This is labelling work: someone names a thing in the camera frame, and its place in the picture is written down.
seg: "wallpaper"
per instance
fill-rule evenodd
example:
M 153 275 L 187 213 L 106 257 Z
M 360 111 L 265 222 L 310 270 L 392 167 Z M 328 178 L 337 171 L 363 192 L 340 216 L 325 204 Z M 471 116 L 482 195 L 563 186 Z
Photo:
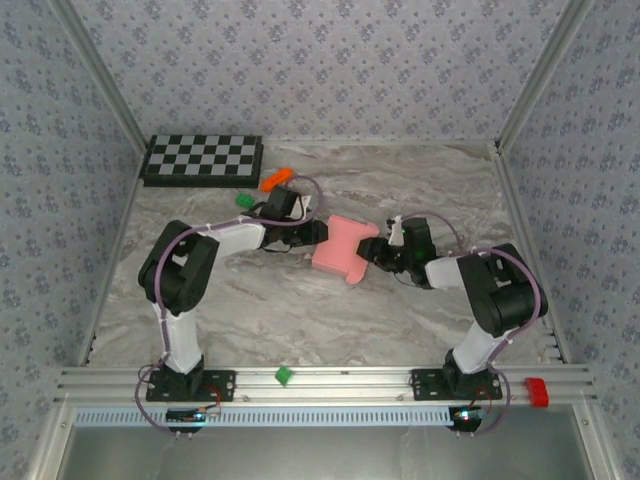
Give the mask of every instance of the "wallpaper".
M 0 478 L 73 365 L 136 155 L 46 1 L 0 6 Z
M 566 0 L 83 0 L 138 124 L 495 138 Z
M 598 1 L 509 153 L 573 360 L 640 478 L 640 8 Z

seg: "aluminum rail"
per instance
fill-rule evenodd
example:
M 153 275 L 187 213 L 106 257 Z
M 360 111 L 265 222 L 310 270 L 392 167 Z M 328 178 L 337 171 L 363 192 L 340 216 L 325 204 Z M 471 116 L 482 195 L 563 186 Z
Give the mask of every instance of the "aluminum rail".
M 299 367 L 282 387 L 275 379 L 278 367 L 224 368 L 237 372 L 234 407 L 254 406 L 393 406 L 466 405 L 468 401 L 413 400 L 409 385 L 413 368 L 439 367 Z M 512 390 L 512 403 L 529 404 L 527 377 L 544 379 L 553 405 L 594 402 L 596 393 L 589 368 L 579 364 L 504 365 Z M 55 402 L 70 406 L 130 406 L 137 382 L 137 368 L 73 367 L 62 371 Z M 494 401 L 497 405 L 504 399 Z M 168 405 L 146 402 L 148 406 Z M 181 402 L 183 406 L 197 406 Z

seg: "checkerboard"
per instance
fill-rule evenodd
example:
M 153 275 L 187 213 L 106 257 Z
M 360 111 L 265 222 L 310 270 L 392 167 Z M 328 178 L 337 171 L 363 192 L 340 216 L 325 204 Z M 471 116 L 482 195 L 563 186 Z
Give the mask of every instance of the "checkerboard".
M 140 172 L 145 187 L 255 188 L 262 137 L 155 135 Z

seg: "pink object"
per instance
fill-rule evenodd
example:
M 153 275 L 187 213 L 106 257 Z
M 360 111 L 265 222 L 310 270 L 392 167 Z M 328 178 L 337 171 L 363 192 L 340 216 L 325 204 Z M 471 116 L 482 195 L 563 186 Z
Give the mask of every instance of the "pink object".
M 318 270 L 346 277 L 355 285 L 364 277 L 367 262 L 356 254 L 360 240 L 377 237 L 380 229 L 373 223 L 366 225 L 348 218 L 329 217 L 329 240 L 316 247 L 311 264 Z

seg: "green block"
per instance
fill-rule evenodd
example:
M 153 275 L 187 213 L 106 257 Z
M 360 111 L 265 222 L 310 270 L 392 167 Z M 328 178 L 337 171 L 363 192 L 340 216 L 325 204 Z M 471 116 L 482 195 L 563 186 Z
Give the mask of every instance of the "green block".
M 287 367 L 280 367 L 276 372 L 276 380 L 278 380 L 278 382 L 280 382 L 280 385 L 282 385 L 283 387 L 287 386 L 287 383 L 289 383 L 291 377 L 293 377 L 293 372 Z
M 254 203 L 256 203 L 256 199 L 246 193 L 240 193 L 236 197 L 236 205 L 239 205 L 242 208 L 251 208 Z

